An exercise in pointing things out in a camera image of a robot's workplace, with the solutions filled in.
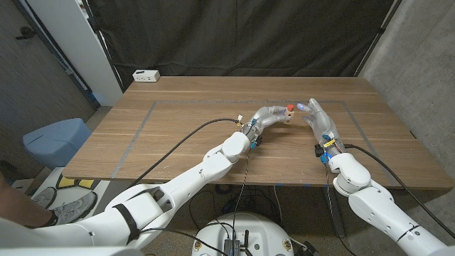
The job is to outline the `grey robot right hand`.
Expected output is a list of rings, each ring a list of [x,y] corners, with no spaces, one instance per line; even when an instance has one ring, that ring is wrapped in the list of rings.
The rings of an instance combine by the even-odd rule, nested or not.
[[[346,150],[334,121],[314,98],[311,98],[307,105],[298,103],[297,108],[307,113],[303,119],[312,128],[316,141],[329,156],[341,154]]]

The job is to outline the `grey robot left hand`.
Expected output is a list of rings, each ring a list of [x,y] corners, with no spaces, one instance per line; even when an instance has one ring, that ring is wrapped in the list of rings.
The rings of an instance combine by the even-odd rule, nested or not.
[[[291,119],[287,114],[287,107],[284,106],[270,106],[259,108],[252,118],[245,123],[242,128],[242,133],[253,142],[264,131],[277,122],[285,123]]]

